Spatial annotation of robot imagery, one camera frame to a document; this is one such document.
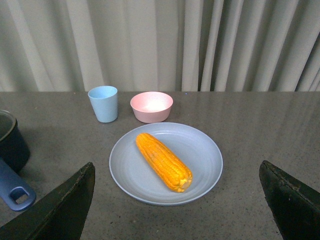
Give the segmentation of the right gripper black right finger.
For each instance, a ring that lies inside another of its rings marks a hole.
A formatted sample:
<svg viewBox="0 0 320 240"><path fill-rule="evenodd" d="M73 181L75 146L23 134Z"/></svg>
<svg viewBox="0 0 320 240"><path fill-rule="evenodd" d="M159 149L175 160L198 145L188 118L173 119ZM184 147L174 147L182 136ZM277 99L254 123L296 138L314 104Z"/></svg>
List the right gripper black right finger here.
<svg viewBox="0 0 320 240"><path fill-rule="evenodd" d="M259 179L284 240L320 238L320 193L264 160Z"/></svg>

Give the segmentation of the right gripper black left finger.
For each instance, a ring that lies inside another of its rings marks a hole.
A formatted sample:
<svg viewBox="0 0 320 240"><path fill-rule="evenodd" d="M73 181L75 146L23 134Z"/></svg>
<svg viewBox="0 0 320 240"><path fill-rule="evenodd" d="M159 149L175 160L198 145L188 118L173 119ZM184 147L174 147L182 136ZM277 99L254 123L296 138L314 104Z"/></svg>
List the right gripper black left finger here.
<svg viewBox="0 0 320 240"><path fill-rule="evenodd" d="M0 228L2 240L78 240L95 188L89 162L31 208Z"/></svg>

